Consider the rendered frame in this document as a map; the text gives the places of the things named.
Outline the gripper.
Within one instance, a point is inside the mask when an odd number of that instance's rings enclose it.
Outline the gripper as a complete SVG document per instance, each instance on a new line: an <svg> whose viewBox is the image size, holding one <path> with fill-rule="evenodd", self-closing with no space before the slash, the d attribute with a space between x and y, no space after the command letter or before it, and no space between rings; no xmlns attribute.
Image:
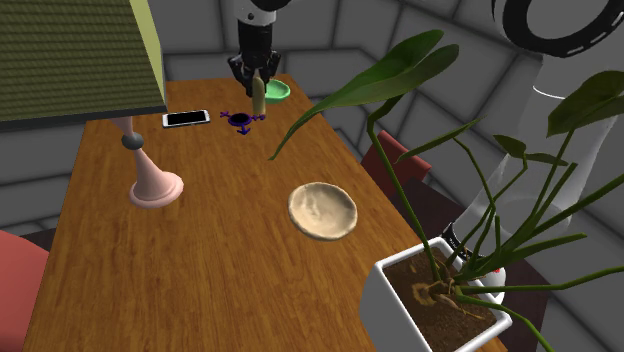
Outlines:
<svg viewBox="0 0 624 352"><path fill-rule="evenodd" d="M250 73L247 69L263 69L263 82L267 85L275 76L281 55L272 50L273 25L254 26L238 21L239 53L227 59L234 78L250 95Z"/></svg>

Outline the beige slim bottle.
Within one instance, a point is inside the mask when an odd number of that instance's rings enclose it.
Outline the beige slim bottle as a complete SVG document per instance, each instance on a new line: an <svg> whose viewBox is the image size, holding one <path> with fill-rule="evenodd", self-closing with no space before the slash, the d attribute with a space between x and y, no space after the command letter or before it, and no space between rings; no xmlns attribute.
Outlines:
<svg viewBox="0 0 624 352"><path fill-rule="evenodd" d="M266 114L265 83L256 72L252 80L252 109L256 116Z"/></svg>

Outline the green bowl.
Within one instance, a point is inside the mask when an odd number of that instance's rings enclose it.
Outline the green bowl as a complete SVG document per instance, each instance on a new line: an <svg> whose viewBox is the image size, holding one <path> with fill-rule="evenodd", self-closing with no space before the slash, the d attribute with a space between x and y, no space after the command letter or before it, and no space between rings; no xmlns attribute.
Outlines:
<svg viewBox="0 0 624 352"><path fill-rule="evenodd" d="M265 102L278 104L290 96L290 87L277 79L271 79L265 86Z"/></svg>

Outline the white smartphone with black screen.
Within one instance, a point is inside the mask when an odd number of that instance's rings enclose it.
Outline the white smartphone with black screen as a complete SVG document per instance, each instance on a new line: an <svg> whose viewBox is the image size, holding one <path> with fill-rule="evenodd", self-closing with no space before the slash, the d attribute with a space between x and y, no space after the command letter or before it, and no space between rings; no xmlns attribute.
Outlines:
<svg viewBox="0 0 624 352"><path fill-rule="evenodd" d="M162 115L163 128L185 127L210 122L207 110L167 113Z"/></svg>

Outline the beige shallow bowl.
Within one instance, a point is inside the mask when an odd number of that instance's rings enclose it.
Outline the beige shallow bowl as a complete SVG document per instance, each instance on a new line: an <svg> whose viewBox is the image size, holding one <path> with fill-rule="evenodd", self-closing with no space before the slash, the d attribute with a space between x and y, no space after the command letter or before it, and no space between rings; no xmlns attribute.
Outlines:
<svg viewBox="0 0 624 352"><path fill-rule="evenodd" d="M337 241L350 234L358 221L357 206L342 188L311 182L294 189L287 202L288 215L304 235L318 241Z"/></svg>

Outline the red chair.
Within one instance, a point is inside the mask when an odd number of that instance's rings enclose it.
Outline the red chair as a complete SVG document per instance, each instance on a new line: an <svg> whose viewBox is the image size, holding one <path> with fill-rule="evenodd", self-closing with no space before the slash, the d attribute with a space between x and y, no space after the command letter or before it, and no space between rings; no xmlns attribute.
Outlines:
<svg viewBox="0 0 624 352"><path fill-rule="evenodd" d="M385 130L382 130L377 137L401 185L411 178L420 181L425 178L431 169L429 163L414 155L396 164L396 160L406 153L407 149ZM396 193L390 174L385 169L382 159L374 146L371 146L364 155L361 165L388 198Z"/></svg>
<svg viewBox="0 0 624 352"><path fill-rule="evenodd" d="M0 352L22 352L48 256L0 230Z"/></svg>

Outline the pink lamp with green shade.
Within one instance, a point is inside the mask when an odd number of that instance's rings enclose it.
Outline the pink lamp with green shade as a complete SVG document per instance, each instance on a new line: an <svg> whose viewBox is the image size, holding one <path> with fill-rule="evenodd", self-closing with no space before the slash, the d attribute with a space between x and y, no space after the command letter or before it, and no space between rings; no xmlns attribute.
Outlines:
<svg viewBox="0 0 624 352"><path fill-rule="evenodd" d="M107 119L134 154L130 201L159 208L184 183L146 155L133 119L167 110L148 0L0 0L0 131Z"/></svg>

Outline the wooden table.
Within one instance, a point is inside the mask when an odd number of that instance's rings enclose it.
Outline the wooden table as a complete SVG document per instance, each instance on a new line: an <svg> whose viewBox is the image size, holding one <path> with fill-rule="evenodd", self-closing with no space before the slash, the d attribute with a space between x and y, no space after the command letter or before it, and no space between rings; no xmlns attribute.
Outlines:
<svg viewBox="0 0 624 352"><path fill-rule="evenodd" d="M268 160L311 103L298 85L238 134L249 111L231 78L170 81L174 112L208 124L134 127L179 175L159 209L129 200L135 163L111 122L85 125L23 352L374 352L359 319L373 264L418 239L330 125L316 116ZM298 186L325 182L357 206L355 229L318 241L290 220Z"/></svg>

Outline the green plant in white pot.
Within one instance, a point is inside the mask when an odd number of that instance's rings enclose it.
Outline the green plant in white pot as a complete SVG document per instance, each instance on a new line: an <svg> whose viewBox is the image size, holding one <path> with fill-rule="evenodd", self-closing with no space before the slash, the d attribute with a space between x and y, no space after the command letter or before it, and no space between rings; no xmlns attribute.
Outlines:
<svg viewBox="0 0 624 352"><path fill-rule="evenodd" d="M494 249L486 255L487 264L464 263L455 258L441 235L426 238L402 185L398 182L385 152L374 135L377 120L387 115L408 92L441 74L459 55L459 46L450 44L431 53L442 39L442 30L430 30L410 37L387 53L381 60L358 74L344 87L306 111L288 130L275 153L274 160L290 137L314 115L325 110L385 101L367 118L367 133L379 153L397 194L417 227L421 243L376 262L362 292L359 316L377 352L474 352L493 337L509 328L513 320L522 321L546 352L555 352L530 320L497 303L492 293L559 291L593 280L624 272L624 266L603 269L561 284L483 285L495 269L518 262L518 252L501 242L501 215L486 218L465 235L466 248L480 254L487 237L495 238ZM396 164L414 155L453 140L467 154L482 187L488 180L468 146L457 137L479 119L435 137L402 154Z"/></svg>

